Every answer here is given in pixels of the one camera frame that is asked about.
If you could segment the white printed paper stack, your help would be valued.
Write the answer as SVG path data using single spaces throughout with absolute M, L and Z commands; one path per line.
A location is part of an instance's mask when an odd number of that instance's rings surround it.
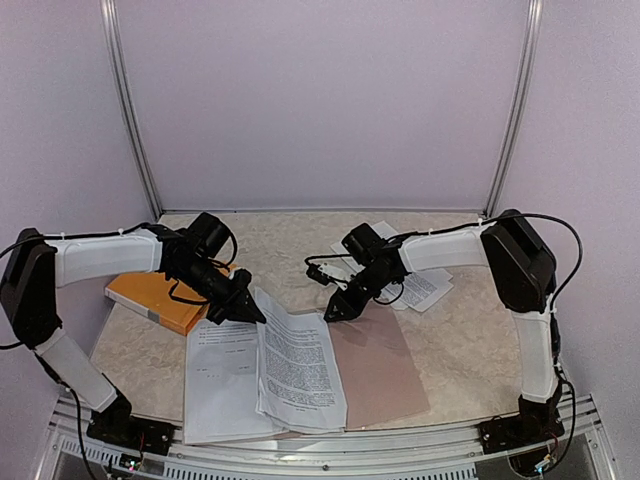
M 256 410 L 257 328 L 199 321 L 187 336 L 183 441 L 265 438 L 282 429 Z

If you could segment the pink file folder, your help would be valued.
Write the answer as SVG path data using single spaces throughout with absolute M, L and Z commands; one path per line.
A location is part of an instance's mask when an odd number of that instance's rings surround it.
M 346 429 L 366 430 L 430 411 L 395 311 L 377 304 L 328 325 L 347 402 Z

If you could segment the orange book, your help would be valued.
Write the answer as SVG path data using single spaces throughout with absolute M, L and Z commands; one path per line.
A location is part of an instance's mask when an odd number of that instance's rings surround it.
M 162 273 L 122 274 L 105 287 L 105 296 L 183 336 L 208 310 L 203 297 Z

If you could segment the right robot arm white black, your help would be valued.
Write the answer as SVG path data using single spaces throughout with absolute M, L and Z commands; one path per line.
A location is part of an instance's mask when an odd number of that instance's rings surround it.
M 559 380 L 554 366 L 560 348 L 552 309 L 556 259 L 522 213 L 507 210 L 495 220 L 389 238 L 361 224 L 344 237 L 342 245 L 361 269 L 331 296 L 326 321 L 358 318 L 384 288 L 412 273 L 485 266 L 516 325 L 522 399 L 544 404 L 556 392 Z

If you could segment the sheet under right arm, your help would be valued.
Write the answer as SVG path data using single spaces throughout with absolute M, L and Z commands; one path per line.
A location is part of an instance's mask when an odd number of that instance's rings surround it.
M 402 296 L 392 307 L 396 310 L 409 308 L 425 312 L 453 288 L 452 278 L 453 275 L 445 269 L 412 273 L 405 278 Z

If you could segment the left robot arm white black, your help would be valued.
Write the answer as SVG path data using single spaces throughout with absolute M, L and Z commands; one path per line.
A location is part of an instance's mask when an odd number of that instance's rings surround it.
M 97 414 L 102 430 L 121 445 L 140 434 L 137 418 L 118 389 L 67 335 L 57 313 L 56 291 L 84 280 L 125 273 L 162 273 L 202 297 L 206 317 L 262 323 L 264 315 L 249 292 L 251 274 L 225 274 L 214 262 L 230 241 L 230 230 L 204 216 L 187 228 L 172 230 L 143 223 L 108 233 L 43 235 L 23 230 L 4 250 L 1 306 L 19 343 L 31 350 L 52 378 L 74 391 Z

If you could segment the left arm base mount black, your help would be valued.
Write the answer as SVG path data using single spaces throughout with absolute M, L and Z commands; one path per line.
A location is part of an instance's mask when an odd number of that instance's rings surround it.
M 171 423 L 133 415 L 131 403 L 118 394 L 102 412 L 91 412 L 87 435 L 107 444 L 166 456 L 175 429 Z

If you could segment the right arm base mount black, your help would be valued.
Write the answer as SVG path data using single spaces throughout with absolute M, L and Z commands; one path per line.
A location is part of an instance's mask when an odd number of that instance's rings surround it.
M 553 440 L 564 434 L 557 401 L 537 403 L 518 398 L 518 413 L 494 417 L 477 425 L 484 454 L 513 450 Z

